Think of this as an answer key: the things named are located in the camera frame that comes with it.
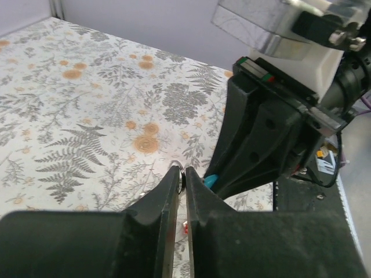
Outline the red tag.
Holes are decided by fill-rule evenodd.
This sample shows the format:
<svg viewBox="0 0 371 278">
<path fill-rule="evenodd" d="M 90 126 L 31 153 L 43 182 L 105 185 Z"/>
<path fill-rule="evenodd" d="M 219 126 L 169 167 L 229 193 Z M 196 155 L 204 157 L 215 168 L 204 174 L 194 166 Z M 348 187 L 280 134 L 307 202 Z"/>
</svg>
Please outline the red tag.
<svg viewBox="0 0 371 278">
<path fill-rule="evenodd" d="M 184 232 L 184 234 L 188 234 L 188 222 L 187 221 L 185 221 L 184 223 L 183 223 L 183 232 Z"/>
</svg>

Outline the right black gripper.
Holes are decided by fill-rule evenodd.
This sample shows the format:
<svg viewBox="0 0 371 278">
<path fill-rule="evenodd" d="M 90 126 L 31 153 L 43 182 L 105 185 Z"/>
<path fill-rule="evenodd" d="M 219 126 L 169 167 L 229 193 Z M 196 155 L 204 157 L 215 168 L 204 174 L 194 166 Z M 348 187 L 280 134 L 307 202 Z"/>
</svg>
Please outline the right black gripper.
<svg viewBox="0 0 371 278">
<path fill-rule="evenodd" d="M 316 93 L 262 58 L 241 58 L 233 70 L 207 169 L 219 176 L 221 199 L 293 176 L 345 127 L 340 109 L 323 106 Z"/>
</svg>

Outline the silver keys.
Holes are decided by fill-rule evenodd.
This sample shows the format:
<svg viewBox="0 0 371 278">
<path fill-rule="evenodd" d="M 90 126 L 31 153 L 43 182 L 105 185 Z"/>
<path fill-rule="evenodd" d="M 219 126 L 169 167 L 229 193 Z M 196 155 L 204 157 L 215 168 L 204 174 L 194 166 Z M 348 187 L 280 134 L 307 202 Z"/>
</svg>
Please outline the silver keys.
<svg viewBox="0 0 371 278">
<path fill-rule="evenodd" d="M 178 160 L 171 161 L 172 165 L 176 165 L 179 168 L 180 172 L 180 189 L 178 191 L 179 195 L 186 190 L 186 171 L 183 165 Z"/>
</svg>

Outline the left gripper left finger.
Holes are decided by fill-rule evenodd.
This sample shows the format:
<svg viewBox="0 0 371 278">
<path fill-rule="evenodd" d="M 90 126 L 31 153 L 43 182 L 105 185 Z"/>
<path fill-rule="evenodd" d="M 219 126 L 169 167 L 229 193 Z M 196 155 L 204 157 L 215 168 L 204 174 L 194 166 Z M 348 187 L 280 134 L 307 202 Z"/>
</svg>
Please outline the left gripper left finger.
<svg viewBox="0 0 371 278">
<path fill-rule="evenodd" d="M 171 277 L 180 169 L 121 212 L 15 211 L 1 219 L 2 277 Z"/>
</svg>

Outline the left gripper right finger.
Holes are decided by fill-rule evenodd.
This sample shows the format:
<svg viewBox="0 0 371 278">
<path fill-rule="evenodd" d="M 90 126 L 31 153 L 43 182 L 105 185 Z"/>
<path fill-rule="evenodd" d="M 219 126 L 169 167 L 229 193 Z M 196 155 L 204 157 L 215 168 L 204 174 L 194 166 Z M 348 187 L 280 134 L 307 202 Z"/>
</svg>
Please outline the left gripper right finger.
<svg viewBox="0 0 371 278">
<path fill-rule="evenodd" d="M 366 277 L 334 211 L 236 211 L 185 173 L 191 277 Z"/>
</svg>

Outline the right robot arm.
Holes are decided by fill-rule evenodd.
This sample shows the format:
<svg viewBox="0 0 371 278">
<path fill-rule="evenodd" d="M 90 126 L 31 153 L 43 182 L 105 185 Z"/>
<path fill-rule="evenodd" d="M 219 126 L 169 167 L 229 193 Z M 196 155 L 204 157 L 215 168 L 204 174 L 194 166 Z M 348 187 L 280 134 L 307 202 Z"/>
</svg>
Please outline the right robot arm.
<svg viewBox="0 0 371 278">
<path fill-rule="evenodd" d="M 291 177 L 324 139 L 355 117 L 370 89 L 370 52 L 346 54 L 323 97 L 262 58 L 240 58 L 227 83 L 224 120 L 204 175 L 222 199 Z"/>
</svg>

